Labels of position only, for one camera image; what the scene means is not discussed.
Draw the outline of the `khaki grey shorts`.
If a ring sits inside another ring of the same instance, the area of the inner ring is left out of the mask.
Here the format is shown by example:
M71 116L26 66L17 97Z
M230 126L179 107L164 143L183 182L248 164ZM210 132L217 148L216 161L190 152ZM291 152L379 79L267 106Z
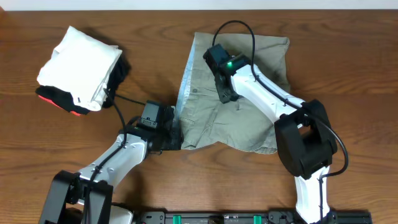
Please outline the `khaki grey shorts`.
M203 59L213 42L232 54L250 56L255 49L255 64L260 71L285 91L290 90L285 65L289 38L257 35L252 43L249 34L214 37L195 33L177 98L184 136L182 149L199 149L222 142L241 151L275 153L274 127L263 112L245 98L225 104L220 101L214 76Z

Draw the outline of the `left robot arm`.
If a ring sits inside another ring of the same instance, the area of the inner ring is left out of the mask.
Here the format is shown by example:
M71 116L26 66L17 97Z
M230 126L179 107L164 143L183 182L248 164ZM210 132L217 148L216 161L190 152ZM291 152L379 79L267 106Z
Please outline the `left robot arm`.
M181 148L175 106L147 102L141 116L123 123L115 142L97 160L52 180L40 223L133 223L134 213L112 202L125 176L149 154Z

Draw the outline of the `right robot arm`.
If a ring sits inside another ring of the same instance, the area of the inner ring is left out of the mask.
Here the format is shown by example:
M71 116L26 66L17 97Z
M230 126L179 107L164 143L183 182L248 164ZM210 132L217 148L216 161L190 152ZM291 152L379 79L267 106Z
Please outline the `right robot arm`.
M284 167L295 177L296 211L305 223L325 223L330 208L320 177L330 170L336 143L329 123L309 117L327 117L323 105L292 96L268 79L245 55L230 55L220 44L210 47L203 59L212 71L222 103L249 100L274 125L277 152Z

